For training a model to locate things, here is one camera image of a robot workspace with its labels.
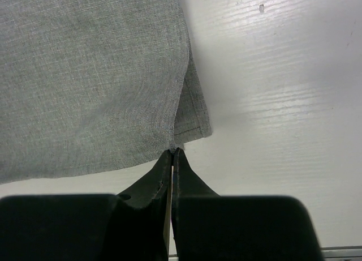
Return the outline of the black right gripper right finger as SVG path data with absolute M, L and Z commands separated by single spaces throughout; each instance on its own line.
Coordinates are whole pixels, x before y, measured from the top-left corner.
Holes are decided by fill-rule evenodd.
M 173 155 L 171 220 L 179 260 L 322 260 L 309 213 L 291 196 L 221 196 Z

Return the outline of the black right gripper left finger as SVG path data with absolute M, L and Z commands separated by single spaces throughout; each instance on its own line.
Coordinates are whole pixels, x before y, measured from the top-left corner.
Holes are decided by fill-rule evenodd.
M 119 194 L 1 199 L 2 260 L 168 260 L 173 156 Z

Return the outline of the grey cloth napkin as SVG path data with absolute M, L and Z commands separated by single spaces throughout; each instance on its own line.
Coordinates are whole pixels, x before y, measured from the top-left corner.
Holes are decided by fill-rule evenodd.
M 119 170 L 212 133 L 179 0 L 1 0 L 1 182 Z

